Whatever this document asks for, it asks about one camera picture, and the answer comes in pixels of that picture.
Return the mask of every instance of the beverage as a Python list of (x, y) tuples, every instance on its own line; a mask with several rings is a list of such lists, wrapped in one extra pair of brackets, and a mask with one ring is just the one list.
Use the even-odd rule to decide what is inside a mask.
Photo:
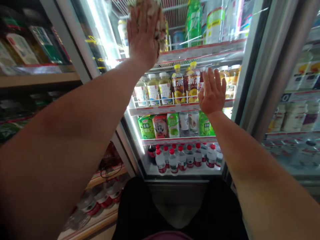
[(190, 63), (190, 70), (187, 72), (188, 102), (199, 102), (198, 88), (200, 83), (200, 71), (196, 69), (197, 62)]
[(160, 94), (162, 105), (172, 104), (172, 93), (171, 93), (171, 80), (166, 72), (162, 72), (160, 75)]
[(156, 163), (158, 166), (158, 171), (159, 171), (160, 175), (163, 176), (167, 171), (166, 162), (164, 160), (163, 155), (161, 154), (160, 149), (157, 149), (156, 154), (157, 154), (156, 155)]
[(174, 65), (175, 73), (172, 74), (172, 86), (173, 86), (173, 95), (175, 97), (174, 103), (181, 104), (186, 103), (187, 99), (187, 89), (185, 79), (183, 78), (182, 73), (180, 72), (180, 65)]
[(207, 161), (206, 161), (207, 166), (209, 168), (214, 168), (216, 160), (217, 160), (216, 146), (214, 144), (211, 144), (207, 152)]
[(150, 105), (151, 106), (160, 105), (159, 81), (156, 79), (155, 74), (148, 74), (148, 78), (150, 79), (148, 82), (148, 93), (150, 98)]
[(202, 163), (202, 153), (201, 153), (201, 145), (200, 143), (196, 144), (196, 151), (194, 152), (193, 156), (194, 156), (194, 165), (196, 165), (196, 167), (200, 167), (201, 163)]
[(180, 137), (180, 127), (179, 127), (179, 114), (178, 113), (168, 113), (167, 114), (168, 132), (170, 138)]
[(207, 36), (206, 44), (218, 43), (221, 41), (222, 27), (225, 17), (223, 0), (207, 2)]
[(156, 138), (168, 138), (167, 116), (165, 114), (158, 114), (153, 117), (153, 128)]
[(187, 167), (188, 168), (193, 168), (194, 156), (193, 156), (193, 151), (192, 151), (192, 146), (191, 145), (187, 146), (186, 156), (187, 156)]
[(143, 139), (155, 138), (151, 115), (144, 115), (138, 118), (140, 132)]
[(174, 154), (174, 149), (170, 149), (169, 164), (172, 175), (176, 176), (178, 173), (178, 160)]
[(188, 47), (201, 45), (201, 41), (191, 40), (201, 37), (201, 20), (202, 20), (202, 6), (200, 0), (188, 1), (188, 12), (186, 21), (186, 41), (189, 41)]
[(179, 112), (180, 137), (189, 137), (189, 115), (186, 112)]
[(189, 112), (190, 136), (199, 136), (199, 111)]
[(134, 92), (136, 94), (137, 102), (139, 107), (147, 107), (149, 106), (149, 95), (147, 84), (145, 83), (145, 77), (141, 77), (137, 82)]

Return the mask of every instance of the bottle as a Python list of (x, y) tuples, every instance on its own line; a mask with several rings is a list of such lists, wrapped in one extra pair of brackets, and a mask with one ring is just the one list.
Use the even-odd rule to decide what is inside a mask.
[(287, 91), (299, 89), (311, 59), (312, 59), (311, 52), (303, 51), (301, 53), (298, 63), (294, 67), (292, 75), (288, 81), (288, 84), (286, 87)]
[(207, 143), (201, 143), (201, 154), (202, 154), (202, 162), (206, 162), (207, 160)]
[(178, 174), (178, 161), (174, 149), (170, 149), (169, 164), (172, 175), (176, 176)]
[(197, 40), (197, 37), (201, 37), (201, 20), (202, 20), (202, 6), (200, 0), (189, 0), (188, 1), (188, 11), (186, 19), (186, 41), (188, 42), (188, 47), (194, 47), (201, 45), (201, 41)]
[(190, 136), (199, 136), (199, 111), (189, 112)]
[(149, 106), (148, 88), (147, 84), (145, 83), (145, 79), (146, 77), (141, 77), (134, 88), (139, 107)]
[(189, 137), (189, 115), (186, 112), (179, 112), (180, 137)]
[(162, 105), (172, 104), (172, 93), (171, 93), (171, 81), (169, 75), (166, 72), (162, 72), (160, 75), (160, 94)]
[(174, 96), (174, 103), (181, 104), (186, 103), (187, 99), (187, 88), (185, 79), (180, 72), (180, 64), (174, 65), (175, 73), (172, 74), (172, 86), (173, 86), (173, 96)]
[(157, 106), (160, 105), (160, 91), (159, 91), (159, 81), (156, 79), (155, 74), (148, 74), (150, 79), (148, 82), (148, 93), (150, 98), (150, 105)]
[(207, 166), (209, 168), (214, 168), (216, 161), (217, 161), (216, 145), (211, 144), (207, 152), (207, 161), (206, 161)]
[(164, 157), (164, 161), (166, 163), (166, 168), (169, 169), (170, 168), (170, 164), (169, 164), (169, 152), (168, 152), (168, 146), (164, 146), (163, 147), (163, 157)]
[(187, 157), (183, 151), (183, 146), (178, 147), (179, 154), (178, 154), (178, 164), (179, 164), (179, 169), (181, 171), (187, 170)]
[(156, 148), (153, 145), (149, 145), (148, 147), (149, 160), (153, 165), (157, 165), (156, 163)]
[(200, 83), (200, 71), (196, 69), (197, 62), (190, 63), (190, 70), (187, 72), (187, 84), (188, 84), (188, 102), (199, 102), (198, 88)]
[(161, 150), (160, 149), (157, 149), (156, 150), (156, 163), (157, 163), (157, 166), (158, 166), (158, 171), (160, 173), (161, 176), (163, 176), (166, 171), (167, 171), (167, 168), (166, 168), (166, 162), (164, 160), (164, 157), (163, 155), (161, 154)]
[(194, 156), (193, 156), (193, 151), (192, 151), (192, 146), (191, 145), (187, 146), (186, 156), (187, 156), (187, 167), (188, 168), (193, 168)]
[(208, 1), (206, 44), (219, 43), (222, 38), (222, 27), (225, 17), (223, 0)]

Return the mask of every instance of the plastic bottle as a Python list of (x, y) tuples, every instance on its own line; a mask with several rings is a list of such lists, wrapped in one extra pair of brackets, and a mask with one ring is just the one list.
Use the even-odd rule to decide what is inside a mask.
[(186, 112), (179, 112), (180, 137), (189, 137), (189, 115)]
[(166, 163), (166, 168), (169, 169), (170, 168), (170, 164), (169, 164), (169, 152), (168, 152), (168, 146), (164, 146), (163, 147), (163, 158), (164, 161)]
[(157, 154), (156, 155), (156, 163), (157, 163), (157, 166), (158, 166), (158, 171), (159, 171), (160, 175), (163, 176), (167, 171), (166, 162), (164, 160), (163, 155), (161, 154), (161, 150), (160, 149), (156, 150), (156, 154)]
[(200, 71), (196, 69), (197, 62), (190, 63), (190, 70), (187, 72), (188, 102), (199, 102), (198, 92), (200, 83)]
[(289, 103), (288, 110), (283, 119), (282, 130), (285, 132), (300, 132), (306, 112), (306, 101)]
[(174, 149), (170, 149), (169, 164), (172, 175), (176, 176), (178, 174), (179, 168), (177, 157), (174, 154)]
[(319, 100), (308, 101), (308, 113), (303, 121), (301, 131), (313, 131), (320, 112)]
[(206, 162), (207, 160), (207, 143), (201, 143), (201, 154), (202, 154), (202, 162)]
[(200, 143), (196, 144), (196, 151), (194, 152), (194, 165), (196, 167), (200, 167), (202, 164), (202, 153), (201, 153), (201, 145)]
[(192, 151), (192, 146), (191, 145), (187, 146), (186, 156), (187, 156), (187, 167), (188, 168), (193, 168), (193, 166), (194, 166), (194, 156), (193, 156), (193, 151)]
[(185, 78), (183, 77), (182, 73), (180, 72), (180, 64), (174, 65), (175, 73), (172, 74), (172, 86), (173, 86), (173, 96), (174, 96), (174, 103), (181, 104), (186, 103), (187, 98), (187, 86)]
[(153, 73), (148, 74), (148, 78), (150, 79), (148, 82), (148, 93), (150, 98), (150, 105), (151, 106), (160, 105), (159, 81), (156, 79), (156, 75)]
[(179, 154), (178, 154), (179, 169), (181, 171), (185, 171), (187, 170), (187, 157), (183, 151), (183, 146), (179, 146), (178, 150), (179, 150)]
[(216, 145), (211, 144), (207, 152), (206, 164), (209, 168), (214, 168), (217, 161)]
[(311, 52), (303, 51), (301, 53), (298, 63), (294, 67), (292, 75), (288, 81), (286, 90), (299, 89), (311, 59), (312, 59)]
[(162, 105), (172, 104), (171, 80), (166, 72), (161, 72), (160, 76), (160, 94)]
[(134, 88), (139, 107), (149, 106), (148, 87), (145, 81), (146, 77), (141, 77)]

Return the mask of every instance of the bottle label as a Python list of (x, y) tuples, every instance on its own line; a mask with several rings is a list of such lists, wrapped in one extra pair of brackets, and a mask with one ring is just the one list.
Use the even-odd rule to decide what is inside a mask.
[(25, 64), (39, 64), (26, 39), (18, 34), (7, 34), (7, 40)]
[(161, 94), (161, 101), (163, 105), (172, 104), (172, 94), (171, 94), (171, 86), (169, 83), (167, 84), (160, 84), (160, 94)]

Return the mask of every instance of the shelf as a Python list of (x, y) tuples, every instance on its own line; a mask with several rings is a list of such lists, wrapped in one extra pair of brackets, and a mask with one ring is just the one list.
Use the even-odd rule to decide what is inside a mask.
[(79, 75), (76, 72), (70, 72), (38, 75), (1, 76), (0, 88), (70, 81), (80, 81)]
[[(108, 180), (110, 180), (112, 178), (115, 178), (115, 177), (118, 177), (118, 176), (120, 176), (120, 175), (122, 175), (122, 174), (124, 174), (126, 172), (127, 172), (126, 167), (124, 165), (122, 165), (121, 170), (120, 170), (120, 167), (119, 167), (118, 169), (115, 169), (115, 170), (113, 170), (113, 171), (108, 173), (108, 175), (110, 176), (110, 177), (108, 177)], [(92, 188), (92, 187), (94, 187), (94, 186), (96, 186), (96, 185), (98, 185), (100, 183), (105, 182), (105, 181), (106, 181), (106, 179), (101, 177), (100, 176), (100, 172), (98, 172), (90, 180), (90, 182), (88, 183), (86, 189)]]
[(62, 232), (58, 240), (82, 240), (95, 232), (98, 232), (100, 229), (114, 223), (118, 218), (118, 205), (115, 204), (110, 209), (104, 209), (103, 212), (95, 218), (91, 218), (90, 221), (81, 229), (74, 231), (68, 229), (65, 232)]
[[(224, 107), (232, 107), (234, 99), (226, 99)], [(183, 103), (173, 104), (165, 106), (155, 106), (146, 108), (131, 108), (129, 109), (131, 116), (141, 115), (154, 115), (160, 113), (173, 113), (173, 112), (184, 112), (184, 111), (197, 111), (200, 110), (199, 103)]]

